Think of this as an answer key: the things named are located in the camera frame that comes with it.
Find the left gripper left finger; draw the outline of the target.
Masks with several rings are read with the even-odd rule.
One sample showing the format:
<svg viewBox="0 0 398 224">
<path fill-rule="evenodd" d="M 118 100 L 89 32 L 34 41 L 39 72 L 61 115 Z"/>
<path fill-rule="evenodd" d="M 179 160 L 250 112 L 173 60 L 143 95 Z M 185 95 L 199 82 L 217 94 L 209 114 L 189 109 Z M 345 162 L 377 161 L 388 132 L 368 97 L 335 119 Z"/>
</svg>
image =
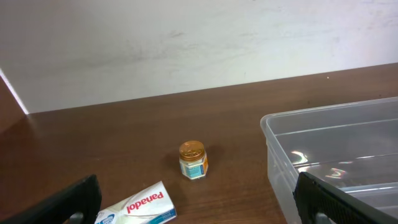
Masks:
<svg viewBox="0 0 398 224">
<path fill-rule="evenodd" d="M 94 223 L 102 201 L 96 175 L 89 175 L 38 204 L 6 219 L 3 224 L 64 223 L 77 214 L 81 223 Z"/>
</svg>

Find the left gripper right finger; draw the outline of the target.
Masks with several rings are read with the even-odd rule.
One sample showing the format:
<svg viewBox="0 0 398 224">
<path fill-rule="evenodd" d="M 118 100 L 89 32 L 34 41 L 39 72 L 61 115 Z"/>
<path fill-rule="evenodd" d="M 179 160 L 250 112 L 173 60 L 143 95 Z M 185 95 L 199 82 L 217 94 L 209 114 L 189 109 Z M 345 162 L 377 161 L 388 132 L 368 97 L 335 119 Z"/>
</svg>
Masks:
<svg viewBox="0 0 398 224">
<path fill-rule="evenodd" d="M 299 173 L 293 196 L 302 223 L 397 223 L 396 218 L 308 172 Z"/>
</svg>

